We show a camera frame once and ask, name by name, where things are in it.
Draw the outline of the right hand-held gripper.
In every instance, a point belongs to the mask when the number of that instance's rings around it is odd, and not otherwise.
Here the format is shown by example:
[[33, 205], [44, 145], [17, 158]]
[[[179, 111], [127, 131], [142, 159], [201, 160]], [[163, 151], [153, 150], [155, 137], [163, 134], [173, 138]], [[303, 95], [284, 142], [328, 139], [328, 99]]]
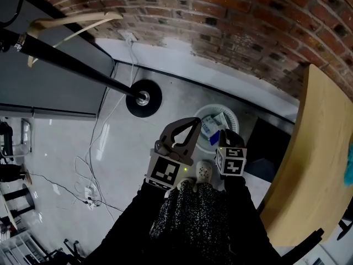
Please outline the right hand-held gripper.
[[220, 131], [216, 166], [223, 176], [242, 176], [246, 165], [247, 149], [243, 138], [230, 129]]

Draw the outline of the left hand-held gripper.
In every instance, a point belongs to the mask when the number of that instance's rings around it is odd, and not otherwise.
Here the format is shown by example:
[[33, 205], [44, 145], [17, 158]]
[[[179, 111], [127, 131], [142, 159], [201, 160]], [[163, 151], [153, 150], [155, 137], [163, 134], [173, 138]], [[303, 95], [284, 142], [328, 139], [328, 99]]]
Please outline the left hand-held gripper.
[[[176, 143], [175, 137], [190, 128], [184, 142]], [[189, 117], [168, 124], [155, 146], [146, 175], [146, 183], [170, 190], [177, 186], [181, 179], [191, 175], [194, 152], [201, 131], [201, 119]]]

